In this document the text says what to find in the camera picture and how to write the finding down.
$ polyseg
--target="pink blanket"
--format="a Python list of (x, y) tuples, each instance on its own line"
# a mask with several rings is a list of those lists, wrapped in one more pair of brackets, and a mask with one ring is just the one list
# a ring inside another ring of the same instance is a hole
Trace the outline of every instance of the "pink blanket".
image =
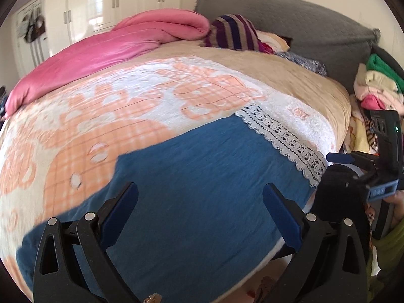
[(7, 100), (6, 118), (20, 106), (72, 81), (152, 51), (160, 44), (201, 39), (208, 31), (209, 21), (189, 10), (151, 10), (124, 19), (112, 31), (71, 45), (22, 78)]

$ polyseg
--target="gray headboard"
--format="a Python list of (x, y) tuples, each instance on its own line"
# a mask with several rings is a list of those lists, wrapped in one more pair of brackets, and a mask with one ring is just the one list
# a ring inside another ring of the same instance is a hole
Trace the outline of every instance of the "gray headboard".
[(366, 63), (380, 38), (378, 29), (303, 0), (197, 0), (195, 11), (209, 21), (241, 14), (257, 30), (293, 38), (290, 51), (324, 63), (350, 94), (359, 63)]

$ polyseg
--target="silver screw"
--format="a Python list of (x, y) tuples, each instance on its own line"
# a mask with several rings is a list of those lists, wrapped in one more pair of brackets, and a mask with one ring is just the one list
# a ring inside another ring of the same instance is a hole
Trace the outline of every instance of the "silver screw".
[(55, 225), (56, 221), (57, 221), (56, 218), (50, 218), (49, 221), (48, 221), (48, 224), (49, 225)]
[(315, 220), (317, 220), (317, 216), (313, 213), (309, 213), (306, 215), (306, 219), (309, 220), (310, 222), (314, 222)]
[(353, 224), (354, 224), (350, 218), (346, 218), (346, 219), (344, 220), (344, 223), (345, 223), (347, 226), (353, 226)]
[(84, 216), (84, 218), (85, 218), (87, 221), (94, 220), (94, 218), (95, 218), (95, 213), (93, 213), (93, 212), (87, 213), (87, 214)]

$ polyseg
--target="striped pillow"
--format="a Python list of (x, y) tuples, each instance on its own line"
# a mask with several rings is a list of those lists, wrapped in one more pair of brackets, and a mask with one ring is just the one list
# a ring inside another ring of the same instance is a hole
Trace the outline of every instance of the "striped pillow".
[(217, 17), (200, 46), (265, 52), (253, 23), (241, 15), (232, 14)]

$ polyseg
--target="lace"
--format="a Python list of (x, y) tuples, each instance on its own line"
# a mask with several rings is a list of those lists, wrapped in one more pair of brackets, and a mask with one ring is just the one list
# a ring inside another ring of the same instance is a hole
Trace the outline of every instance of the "lace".
[(316, 148), (302, 142), (280, 122), (265, 113), (260, 106), (250, 104), (235, 113), (244, 123), (272, 143), (273, 147), (296, 164), (311, 187), (316, 187), (326, 170), (327, 162)]

